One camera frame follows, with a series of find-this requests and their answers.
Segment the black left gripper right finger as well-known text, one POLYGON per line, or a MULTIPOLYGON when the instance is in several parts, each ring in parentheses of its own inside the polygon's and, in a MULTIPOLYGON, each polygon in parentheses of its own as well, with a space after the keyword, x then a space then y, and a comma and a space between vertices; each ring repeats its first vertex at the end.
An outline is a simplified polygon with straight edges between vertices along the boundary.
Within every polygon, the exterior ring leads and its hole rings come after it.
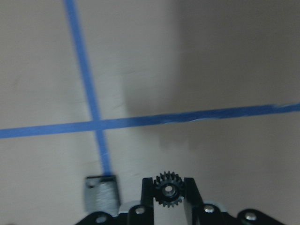
POLYGON ((196 182, 193 178, 184 178, 184 211, 188 225, 199 225, 199 208, 203 204, 196 182))

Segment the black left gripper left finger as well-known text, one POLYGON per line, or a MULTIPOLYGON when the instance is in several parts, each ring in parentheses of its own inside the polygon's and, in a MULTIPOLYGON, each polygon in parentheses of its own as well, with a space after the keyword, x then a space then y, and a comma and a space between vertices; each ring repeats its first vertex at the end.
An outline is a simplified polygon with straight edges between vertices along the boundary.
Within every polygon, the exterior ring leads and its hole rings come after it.
POLYGON ((154 187, 152 178, 143 178, 141 192, 141 214, 143 225, 154 225, 154 187))

